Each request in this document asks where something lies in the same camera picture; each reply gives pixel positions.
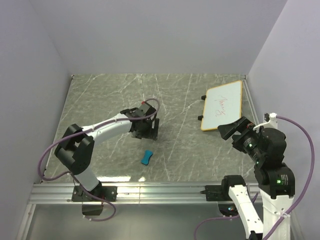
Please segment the orange framed whiteboard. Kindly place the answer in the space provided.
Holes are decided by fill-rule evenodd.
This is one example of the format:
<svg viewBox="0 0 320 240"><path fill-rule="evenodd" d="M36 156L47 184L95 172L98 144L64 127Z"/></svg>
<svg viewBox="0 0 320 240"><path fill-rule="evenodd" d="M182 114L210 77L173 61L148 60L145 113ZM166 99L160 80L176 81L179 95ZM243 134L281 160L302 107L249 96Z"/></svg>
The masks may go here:
<svg viewBox="0 0 320 240"><path fill-rule="evenodd" d="M212 87L201 96L203 113L198 116L203 132L216 130L220 125L230 124L242 115L243 83L240 80Z"/></svg>

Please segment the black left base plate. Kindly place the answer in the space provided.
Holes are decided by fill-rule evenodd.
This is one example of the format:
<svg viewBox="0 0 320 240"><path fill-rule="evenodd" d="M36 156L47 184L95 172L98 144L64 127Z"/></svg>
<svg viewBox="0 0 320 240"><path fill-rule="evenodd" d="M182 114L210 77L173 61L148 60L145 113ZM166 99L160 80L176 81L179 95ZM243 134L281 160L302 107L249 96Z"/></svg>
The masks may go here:
<svg viewBox="0 0 320 240"><path fill-rule="evenodd" d="M117 198L117 186L99 186L97 189L89 191L91 195L85 193L83 188L78 185L73 188L71 197L72 202L97 202L97 198L107 200L109 202L115 202Z"/></svg>

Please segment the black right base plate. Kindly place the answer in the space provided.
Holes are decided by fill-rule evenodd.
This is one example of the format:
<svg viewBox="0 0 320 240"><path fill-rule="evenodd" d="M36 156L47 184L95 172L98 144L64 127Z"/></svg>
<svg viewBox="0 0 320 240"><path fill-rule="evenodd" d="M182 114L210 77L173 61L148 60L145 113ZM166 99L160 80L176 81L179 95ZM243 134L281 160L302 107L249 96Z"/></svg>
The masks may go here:
<svg viewBox="0 0 320 240"><path fill-rule="evenodd" d="M205 199L207 202L232 202L233 200L230 198L227 192L226 186L222 185L205 185L204 190L200 191L200 194L205 195Z"/></svg>

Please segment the aluminium front rail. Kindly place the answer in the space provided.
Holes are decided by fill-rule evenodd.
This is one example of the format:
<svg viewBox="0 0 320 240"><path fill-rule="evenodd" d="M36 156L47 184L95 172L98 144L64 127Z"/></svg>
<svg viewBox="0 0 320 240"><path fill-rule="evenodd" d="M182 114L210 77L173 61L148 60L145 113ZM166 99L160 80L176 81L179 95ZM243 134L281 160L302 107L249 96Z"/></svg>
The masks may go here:
<svg viewBox="0 0 320 240"><path fill-rule="evenodd" d="M116 186L114 205L132 204L208 204L205 190L207 182L104 182L104 186ZM73 183L34 184L29 204L75 204L72 200Z"/></svg>

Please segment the blue whiteboard eraser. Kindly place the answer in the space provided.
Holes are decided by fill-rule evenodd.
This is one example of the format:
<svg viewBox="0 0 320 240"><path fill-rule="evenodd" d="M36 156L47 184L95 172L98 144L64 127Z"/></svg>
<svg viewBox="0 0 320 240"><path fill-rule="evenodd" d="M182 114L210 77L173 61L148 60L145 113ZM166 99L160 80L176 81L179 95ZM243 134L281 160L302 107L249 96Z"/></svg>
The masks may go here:
<svg viewBox="0 0 320 240"><path fill-rule="evenodd" d="M150 159L153 156L153 152L150 150L145 150L144 155L142 159L140 160L140 163L147 166L150 163Z"/></svg>

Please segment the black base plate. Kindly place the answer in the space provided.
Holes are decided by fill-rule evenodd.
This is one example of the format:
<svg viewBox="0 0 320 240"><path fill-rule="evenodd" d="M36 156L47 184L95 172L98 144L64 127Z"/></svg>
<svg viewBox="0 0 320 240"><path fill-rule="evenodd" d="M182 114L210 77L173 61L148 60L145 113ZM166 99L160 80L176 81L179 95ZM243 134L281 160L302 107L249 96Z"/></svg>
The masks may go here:
<svg viewBox="0 0 320 240"><path fill-rule="evenodd" d="M207 202L232 202L233 200L230 198L227 192L226 186L222 185L205 185L204 190L200 191L200 194L205 195L205 199Z"/></svg>
<svg viewBox="0 0 320 240"><path fill-rule="evenodd" d="M107 200L109 202L115 202L117 198L117 186L99 186L97 189L89 191L91 195L85 193L83 188L78 185L73 188L71 197L72 202L97 202L97 198Z"/></svg>

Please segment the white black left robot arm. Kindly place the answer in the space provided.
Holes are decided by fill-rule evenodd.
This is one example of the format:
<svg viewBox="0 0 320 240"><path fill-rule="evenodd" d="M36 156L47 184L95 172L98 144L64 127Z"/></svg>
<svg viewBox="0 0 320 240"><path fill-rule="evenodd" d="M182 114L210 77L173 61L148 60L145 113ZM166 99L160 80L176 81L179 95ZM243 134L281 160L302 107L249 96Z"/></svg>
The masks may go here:
<svg viewBox="0 0 320 240"><path fill-rule="evenodd" d="M94 147L125 133L136 139L157 140L160 122L157 113L157 109L143 102L140 107L124 109L93 125L73 124L65 131L54 155L84 188L83 195L89 201L96 201L104 195L102 183L90 167Z"/></svg>

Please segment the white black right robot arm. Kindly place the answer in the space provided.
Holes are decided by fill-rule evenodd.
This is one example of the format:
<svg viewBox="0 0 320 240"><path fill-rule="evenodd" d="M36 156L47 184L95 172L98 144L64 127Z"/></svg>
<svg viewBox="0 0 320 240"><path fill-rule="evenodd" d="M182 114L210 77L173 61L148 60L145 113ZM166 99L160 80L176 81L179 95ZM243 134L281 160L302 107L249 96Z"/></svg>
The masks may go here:
<svg viewBox="0 0 320 240"><path fill-rule="evenodd" d="M278 130L276 113L265 114L264 122L258 125L243 116L217 129L222 139L231 138L233 148L247 154L254 163L254 176L262 198L262 218L240 175L224 176L220 188L222 197L233 201L246 239L289 240L291 217L286 211L293 205L295 176L283 162L286 135Z"/></svg>

